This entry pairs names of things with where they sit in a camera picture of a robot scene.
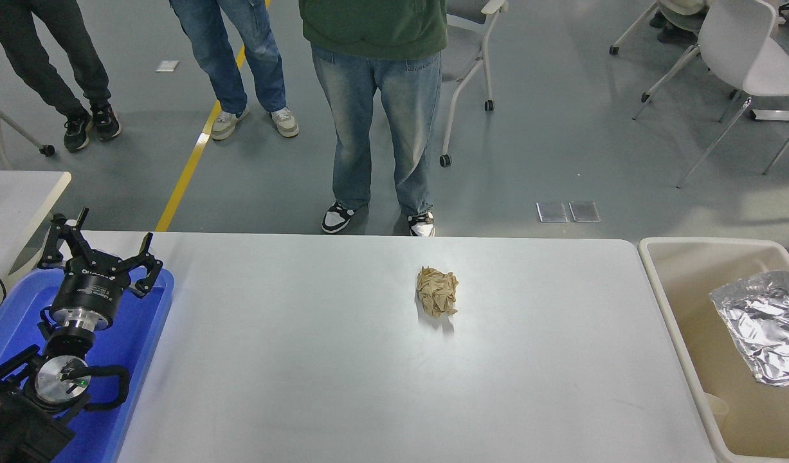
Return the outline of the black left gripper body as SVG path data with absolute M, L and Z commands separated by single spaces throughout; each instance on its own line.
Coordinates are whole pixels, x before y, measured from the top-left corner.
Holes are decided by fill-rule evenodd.
M 129 287 L 129 271 L 114 275 L 110 272 L 117 264 L 108 268 L 88 269 L 81 260 L 69 260 L 64 266 L 65 275 L 50 313 L 67 313 L 76 309 L 91 311 L 100 316 L 115 316 L 123 292 Z

